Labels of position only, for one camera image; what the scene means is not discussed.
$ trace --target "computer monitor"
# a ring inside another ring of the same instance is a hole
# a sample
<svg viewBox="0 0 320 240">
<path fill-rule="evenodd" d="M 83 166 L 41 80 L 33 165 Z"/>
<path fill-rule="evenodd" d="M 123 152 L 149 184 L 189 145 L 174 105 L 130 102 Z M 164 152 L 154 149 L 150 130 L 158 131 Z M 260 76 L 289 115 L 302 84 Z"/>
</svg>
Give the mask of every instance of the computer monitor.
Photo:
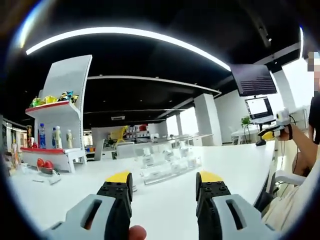
<svg viewBox="0 0 320 240">
<path fill-rule="evenodd" d="M 233 64 L 230 68 L 240 97 L 277 93 L 266 65 Z"/>
<path fill-rule="evenodd" d="M 270 106 L 270 102 L 266 96 L 246 99 L 245 105 L 248 109 L 251 120 L 274 115 Z"/>
</svg>

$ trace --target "yellow chair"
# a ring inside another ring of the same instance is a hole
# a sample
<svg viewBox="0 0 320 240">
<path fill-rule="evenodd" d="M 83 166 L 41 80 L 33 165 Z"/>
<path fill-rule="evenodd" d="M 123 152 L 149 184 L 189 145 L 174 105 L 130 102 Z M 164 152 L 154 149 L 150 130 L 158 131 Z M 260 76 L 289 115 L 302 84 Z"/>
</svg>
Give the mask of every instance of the yellow chair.
<svg viewBox="0 0 320 240">
<path fill-rule="evenodd" d="M 127 129 L 128 129 L 128 126 L 123 126 L 122 128 L 111 132 L 110 138 L 112 140 L 116 140 L 116 142 L 115 142 L 116 144 L 119 143 L 119 142 L 125 142 L 124 134 L 127 131 Z"/>
</svg>

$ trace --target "potted plant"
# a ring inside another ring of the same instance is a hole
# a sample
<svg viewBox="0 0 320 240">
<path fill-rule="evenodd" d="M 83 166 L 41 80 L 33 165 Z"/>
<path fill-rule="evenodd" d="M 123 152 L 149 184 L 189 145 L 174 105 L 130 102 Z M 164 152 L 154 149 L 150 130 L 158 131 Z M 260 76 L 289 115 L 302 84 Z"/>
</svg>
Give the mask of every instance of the potted plant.
<svg viewBox="0 0 320 240">
<path fill-rule="evenodd" d="M 245 116 L 245 117 L 241 118 L 241 126 L 242 127 L 248 125 L 249 123 L 250 123 L 250 117 L 249 116 Z"/>
</svg>

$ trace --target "ceiling light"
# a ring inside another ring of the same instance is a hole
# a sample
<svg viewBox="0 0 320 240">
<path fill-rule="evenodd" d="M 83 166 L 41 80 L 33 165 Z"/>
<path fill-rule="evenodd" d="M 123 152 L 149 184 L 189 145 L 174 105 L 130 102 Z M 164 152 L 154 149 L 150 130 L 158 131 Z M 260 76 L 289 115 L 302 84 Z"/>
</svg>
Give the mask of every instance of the ceiling light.
<svg viewBox="0 0 320 240">
<path fill-rule="evenodd" d="M 180 46 L 182 48 L 188 49 L 194 53 L 197 53 L 211 61 L 213 61 L 214 63 L 220 65 L 221 67 L 223 67 L 224 69 L 228 70 L 229 72 L 231 72 L 230 67 L 224 63 L 223 61 L 219 60 L 218 58 L 210 55 L 209 53 L 195 47 L 192 46 L 189 43 L 186 43 L 184 41 L 178 40 L 176 38 L 167 36 L 167 35 L 163 35 L 160 33 L 156 33 L 156 32 L 152 32 L 152 31 L 145 31 L 145 30 L 140 30 L 140 29 L 135 29 L 135 28 L 127 28 L 127 27 L 91 27 L 91 28 L 84 28 L 84 29 L 79 29 L 79 30 L 74 30 L 74 31 L 68 31 L 53 37 L 50 37 L 36 45 L 34 45 L 33 47 L 29 48 L 26 51 L 26 54 L 29 55 L 31 53 L 33 53 L 34 51 L 52 44 L 54 42 L 63 40 L 63 39 L 68 39 L 68 38 L 72 38 L 75 36 L 81 36 L 81 35 L 89 35 L 89 34 L 128 34 L 128 35 L 136 35 L 136 36 L 142 36 L 142 37 L 147 37 L 147 38 L 152 38 L 152 39 L 158 39 L 167 43 L 171 43 L 177 46 Z"/>
<path fill-rule="evenodd" d="M 304 53 L 304 31 L 300 27 L 300 54 L 299 59 L 302 59 L 302 54 Z"/>
</svg>

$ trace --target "computer screen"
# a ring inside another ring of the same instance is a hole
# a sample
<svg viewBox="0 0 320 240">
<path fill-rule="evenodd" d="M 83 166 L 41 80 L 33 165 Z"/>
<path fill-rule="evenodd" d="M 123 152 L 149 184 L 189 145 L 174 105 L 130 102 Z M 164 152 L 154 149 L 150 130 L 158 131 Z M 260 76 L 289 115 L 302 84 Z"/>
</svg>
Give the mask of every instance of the computer screen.
<svg viewBox="0 0 320 240">
<path fill-rule="evenodd" d="M 266 65 L 233 64 L 230 68 L 240 97 L 277 93 Z"/>
<path fill-rule="evenodd" d="M 270 102 L 267 97 L 246 99 L 245 104 L 252 120 L 273 116 Z"/>
</svg>

